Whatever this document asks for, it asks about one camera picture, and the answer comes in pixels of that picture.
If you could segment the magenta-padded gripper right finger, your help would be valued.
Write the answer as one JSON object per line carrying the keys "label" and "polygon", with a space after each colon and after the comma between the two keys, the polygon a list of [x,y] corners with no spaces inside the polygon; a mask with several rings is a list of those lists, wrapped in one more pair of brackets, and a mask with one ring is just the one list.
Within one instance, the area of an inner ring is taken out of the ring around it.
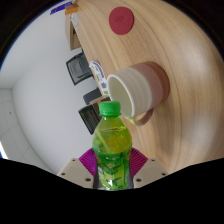
{"label": "magenta-padded gripper right finger", "polygon": [[139,150],[131,149],[129,166],[130,188],[141,188],[167,175],[167,171],[155,158],[147,158]]}

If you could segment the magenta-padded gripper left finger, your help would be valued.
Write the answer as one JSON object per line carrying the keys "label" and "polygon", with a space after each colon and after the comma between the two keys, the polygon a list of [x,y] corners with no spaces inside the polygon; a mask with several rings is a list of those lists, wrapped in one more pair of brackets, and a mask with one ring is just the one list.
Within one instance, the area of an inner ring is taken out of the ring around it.
{"label": "magenta-padded gripper left finger", "polygon": [[99,177],[94,150],[89,149],[81,157],[70,159],[58,176],[81,187],[97,189]]}

